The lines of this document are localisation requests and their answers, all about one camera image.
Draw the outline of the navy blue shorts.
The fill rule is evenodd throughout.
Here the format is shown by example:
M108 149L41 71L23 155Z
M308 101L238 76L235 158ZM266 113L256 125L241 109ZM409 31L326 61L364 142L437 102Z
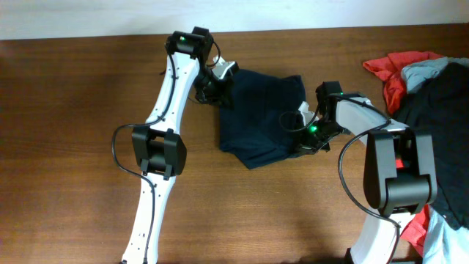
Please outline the navy blue shorts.
M248 169L297 158L293 129L296 111L306 101L299 75L278 78L239 70L233 76L234 107L219 109L219 149L235 155Z

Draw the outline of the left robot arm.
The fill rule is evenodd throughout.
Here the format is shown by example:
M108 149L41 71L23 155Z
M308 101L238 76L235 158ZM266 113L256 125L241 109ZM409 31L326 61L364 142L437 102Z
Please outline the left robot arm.
M239 70L220 55L209 58L218 45L209 29L175 31L165 43L166 69L158 99L143 124L129 124L141 181L139 203L124 264L156 263L158 239L171 189L182 174L187 148L180 135L185 104L191 90L200 104L233 107L231 88Z

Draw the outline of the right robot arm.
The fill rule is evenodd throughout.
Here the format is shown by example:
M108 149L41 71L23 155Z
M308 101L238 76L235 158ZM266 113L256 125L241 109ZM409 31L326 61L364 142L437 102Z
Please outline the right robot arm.
M345 263L391 263L402 231L437 197L432 136L390 118L365 95L345 93L337 81L316 89L317 107L302 102L298 122L291 130L299 136L300 155L328 151L330 141L352 135L337 161L339 179L346 195L366 220L357 241L346 250ZM356 142L366 148L362 205L349 190L344 177L345 153Z

